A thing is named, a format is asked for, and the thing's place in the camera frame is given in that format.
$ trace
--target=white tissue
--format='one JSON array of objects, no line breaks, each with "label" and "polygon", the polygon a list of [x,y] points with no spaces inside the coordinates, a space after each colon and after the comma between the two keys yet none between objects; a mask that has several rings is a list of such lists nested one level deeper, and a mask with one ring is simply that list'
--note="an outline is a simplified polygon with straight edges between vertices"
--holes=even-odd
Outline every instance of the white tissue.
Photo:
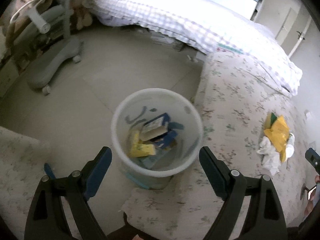
[{"label": "white tissue", "polygon": [[281,165],[280,154],[276,151],[276,148],[271,144],[268,137],[263,137],[260,143],[260,149],[258,154],[263,154],[262,166],[269,170],[271,175],[274,176],[279,172]]}]

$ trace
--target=floral fabric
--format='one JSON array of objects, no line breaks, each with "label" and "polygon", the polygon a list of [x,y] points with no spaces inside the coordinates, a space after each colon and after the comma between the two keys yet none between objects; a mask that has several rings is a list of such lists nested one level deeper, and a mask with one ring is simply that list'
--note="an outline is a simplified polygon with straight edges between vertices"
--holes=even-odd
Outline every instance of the floral fabric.
[{"label": "floral fabric", "polygon": [[[251,57],[216,52],[204,64],[195,105],[203,119],[203,145],[230,169],[255,178],[271,176],[256,153],[265,118],[268,112],[284,116],[295,134],[295,152],[271,178],[286,222],[290,223],[303,209],[300,190],[306,178],[304,153],[308,144],[304,120],[291,99],[280,91],[281,87]],[[249,201],[250,197],[245,197],[231,239],[241,231]],[[123,210],[131,225],[156,238],[197,240],[208,232],[222,204],[196,161],[163,190],[134,189]]]}]

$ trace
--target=metal screw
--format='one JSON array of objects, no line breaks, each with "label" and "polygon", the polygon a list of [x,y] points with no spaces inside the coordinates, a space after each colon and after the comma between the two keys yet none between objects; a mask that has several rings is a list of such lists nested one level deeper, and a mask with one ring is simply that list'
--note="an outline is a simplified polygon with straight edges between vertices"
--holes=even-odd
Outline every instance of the metal screw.
[{"label": "metal screw", "polygon": [[262,178],[266,181],[270,180],[270,177],[268,175],[263,175]]},{"label": "metal screw", "polygon": [[237,171],[237,170],[232,170],[232,171],[231,171],[231,175],[237,177],[237,176],[240,175],[240,172]]},{"label": "metal screw", "polygon": [[71,173],[72,177],[78,177],[78,176],[80,176],[80,174],[81,174],[80,171],[73,171],[73,172]]},{"label": "metal screw", "polygon": [[49,176],[48,175],[44,175],[42,178],[41,178],[41,181],[43,182],[46,182],[49,180]]}]

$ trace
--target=floor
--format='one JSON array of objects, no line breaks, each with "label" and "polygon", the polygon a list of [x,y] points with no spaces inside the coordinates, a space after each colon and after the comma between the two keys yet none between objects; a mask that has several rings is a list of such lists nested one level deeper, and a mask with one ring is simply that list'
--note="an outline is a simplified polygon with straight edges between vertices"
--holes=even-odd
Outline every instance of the floor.
[{"label": "floor", "polygon": [[[81,169],[103,146],[112,148],[110,123],[118,104],[131,93],[165,88],[186,98],[195,95],[201,63],[191,50],[176,52],[137,32],[103,25],[84,29],[82,61],[64,63],[43,96],[22,75],[0,103],[0,125],[52,145],[50,164],[57,177]],[[89,205],[108,234],[123,225],[122,204],[135,184],[113,162]]]}]

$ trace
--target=checkered bedding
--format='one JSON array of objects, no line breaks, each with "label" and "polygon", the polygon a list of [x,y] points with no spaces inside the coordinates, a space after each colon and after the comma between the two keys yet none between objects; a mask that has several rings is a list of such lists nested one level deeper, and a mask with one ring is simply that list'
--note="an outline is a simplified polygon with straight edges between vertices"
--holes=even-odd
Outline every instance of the checkered bedding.
[{"label": "checkered bedding", "polygon": [[105,19],[116,17],[185,42],[201,52],[217,43],[239,50],[261,66],[291,95],[297,95],[302,70],[292,63],[270,31],[209,0],[86,0],[84,5]]}]

